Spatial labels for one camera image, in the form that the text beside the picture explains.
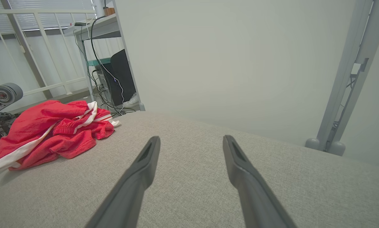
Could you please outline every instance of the white sneaker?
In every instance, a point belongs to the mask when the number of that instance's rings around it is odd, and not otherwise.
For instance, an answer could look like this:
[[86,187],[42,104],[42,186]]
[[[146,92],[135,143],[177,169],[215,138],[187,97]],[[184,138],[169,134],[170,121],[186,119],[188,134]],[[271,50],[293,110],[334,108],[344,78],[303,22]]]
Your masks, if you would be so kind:
[[132,97],[130,98],[129,101],[125,101],[125,102],[123,103],[123,106],[124,106],[125,108],[131,108],[131,107],[133,107],[133,106],[138,105],[138,103],[139,103],[139,97],[138,97],[138,95],[137,95],[136,93],[134,93],[134,94],[132,95]]

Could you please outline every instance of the red and white jacket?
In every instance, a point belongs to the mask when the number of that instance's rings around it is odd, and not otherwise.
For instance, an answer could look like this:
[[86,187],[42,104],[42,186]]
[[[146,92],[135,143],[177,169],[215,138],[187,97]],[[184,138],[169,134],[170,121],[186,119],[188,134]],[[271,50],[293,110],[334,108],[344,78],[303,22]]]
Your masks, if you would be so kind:
[[24,111],[0,140],[0,169],[22,170],[56,160],[71,159],[114,132],[110,112],[97,102],[62,104],[46,101]]

